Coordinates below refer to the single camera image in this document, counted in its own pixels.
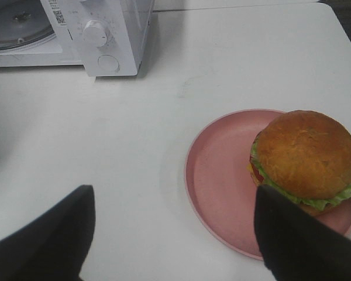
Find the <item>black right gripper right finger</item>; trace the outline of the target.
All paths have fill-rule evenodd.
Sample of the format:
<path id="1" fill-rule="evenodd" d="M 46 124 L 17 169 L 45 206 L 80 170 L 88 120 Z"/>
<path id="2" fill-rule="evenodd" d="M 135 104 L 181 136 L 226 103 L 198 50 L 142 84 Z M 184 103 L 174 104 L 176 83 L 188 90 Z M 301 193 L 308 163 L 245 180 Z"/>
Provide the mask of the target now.
<path id="1" fill-rule="evenodd" d="M 256 191 L 254 233 L 275 280 L 351 280 L 351 240 L 267 185 Z"/>

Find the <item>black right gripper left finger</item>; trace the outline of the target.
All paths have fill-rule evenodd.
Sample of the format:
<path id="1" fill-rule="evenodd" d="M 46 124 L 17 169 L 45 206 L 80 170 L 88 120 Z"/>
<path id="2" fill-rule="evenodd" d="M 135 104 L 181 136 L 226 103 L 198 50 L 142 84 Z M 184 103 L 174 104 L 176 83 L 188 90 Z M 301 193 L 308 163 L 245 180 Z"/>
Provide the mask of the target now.
<path id="1" fill-rule="evenodd" d="M 0 280 L 80 280 L 95 231 L 92 186 L 83 185 L 0 240 Z"/>

